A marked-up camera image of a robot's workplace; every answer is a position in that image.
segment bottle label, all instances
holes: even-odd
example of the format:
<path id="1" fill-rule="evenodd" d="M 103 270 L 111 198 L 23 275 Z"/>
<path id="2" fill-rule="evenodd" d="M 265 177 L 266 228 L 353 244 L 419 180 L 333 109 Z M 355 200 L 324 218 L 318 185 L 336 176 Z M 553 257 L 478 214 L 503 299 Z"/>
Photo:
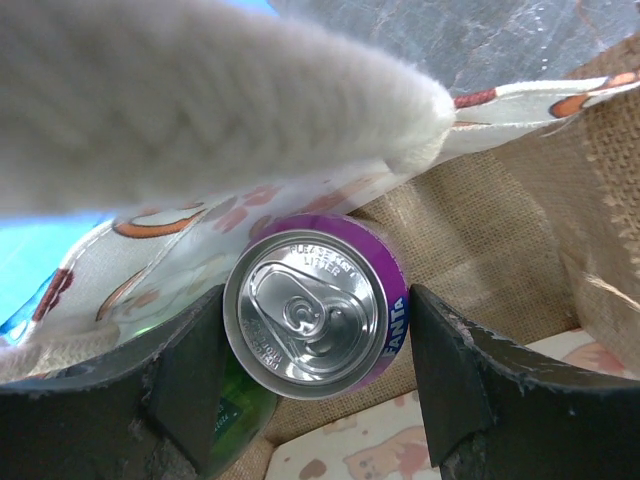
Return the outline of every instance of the bottle label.
<path id="1" fill-rule="evenodd" d="M 242 409 L 226 398 L 220 398 L 214 441 L 218 441 L 242 415 Z"/>

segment aluminum can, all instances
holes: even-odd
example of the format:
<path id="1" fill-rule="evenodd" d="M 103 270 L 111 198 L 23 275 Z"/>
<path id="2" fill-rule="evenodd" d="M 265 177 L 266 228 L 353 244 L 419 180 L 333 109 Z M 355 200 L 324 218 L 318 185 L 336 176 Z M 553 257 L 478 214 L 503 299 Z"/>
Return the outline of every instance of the aluminum can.
<path id="1" fill-rule="evenodd" d="M 302 214 L 253 239 L 229 275 L 223 313 L 249 375 L 316 400 L 360 389 L 391 364 L 408 329 L 408 287 L 374 229 Z"/>

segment white fuzzy fabric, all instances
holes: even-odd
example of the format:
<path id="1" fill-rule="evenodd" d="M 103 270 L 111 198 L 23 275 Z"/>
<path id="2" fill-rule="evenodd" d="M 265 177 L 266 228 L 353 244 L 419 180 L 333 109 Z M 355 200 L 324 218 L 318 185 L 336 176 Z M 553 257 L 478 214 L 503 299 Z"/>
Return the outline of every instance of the white fuzzy fabric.
<path id="1" fill-rule="evenodd" d="M 193 198 L 373 157 L 423 171 L 454 121 L 446 90 L 410 66 L 212 0 L 2 0 L 0 19 L 1 215 Z"/>

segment pink animal print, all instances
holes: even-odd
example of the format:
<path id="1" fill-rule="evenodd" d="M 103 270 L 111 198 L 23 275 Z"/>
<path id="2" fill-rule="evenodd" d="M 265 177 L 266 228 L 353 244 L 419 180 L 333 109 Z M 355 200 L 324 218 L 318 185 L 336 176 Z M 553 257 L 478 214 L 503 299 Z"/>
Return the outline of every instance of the pink animal print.
<path id="1" fill-rule="evenodd" d="M 564 362 L 574 367 L 584 368 L 616 377 L 624 377 L 625 368 L 611 352 L 597 342 L 588 343 L 566 355 Z"/>
<path id="2" fill-rule="evenodd" d="M 329 435 L 330 433 L 343 432 L 350 428 L 355 428 L 358 426 L 357 416 L 349 415 L 348 417 L 341 418 L 340 420 L 336 420 L 335 422 L 331 422 L 329 425 L 325 425 L 322 427 L 322 432 L 325 435 Z"/>
<path id="3" fill-rule="evenodd" d="M 260 187 L 256 187 L 251 192 L 243 195 L 242 204 L 229 210 L 213 225 L 213 228 L 221 231 L 222 233 L 230 232 L 249 216 L 249 210 L 251 207 L 264 206 L 268 204 L 273 200 L 278 192 L 280 192 L 280 190 L 282 190 L 282 187 L 275 185 L 262 185 Z"/>
<path id="4" fill-rule="evenodd" d="M 344 459 L 354 480 L 383 480 L 399 472 L 402 480 L 413 480 L 423 470 L 431 470 L 424 427 L 402 430 L 380 445 L 361 450 Z"/>

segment burlap bag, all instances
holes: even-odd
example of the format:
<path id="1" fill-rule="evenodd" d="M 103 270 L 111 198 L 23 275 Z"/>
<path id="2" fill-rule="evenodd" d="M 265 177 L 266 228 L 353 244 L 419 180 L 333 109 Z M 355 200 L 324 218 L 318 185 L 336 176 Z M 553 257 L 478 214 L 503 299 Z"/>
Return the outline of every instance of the burlap bag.
<path id="1" fill-rule="evenodd" d="M 637 70 L 640 37 L 571 78 Z M 640 93 L 553 132 L 445 163 L 354 212 L 397 232 L 412 282 L 518 342 L 579 324 L 638 371 Z M 261 479 L 269 448 L 415 388 L 408 345 L 369 388 L 283 400 L 223 478 Z"/>

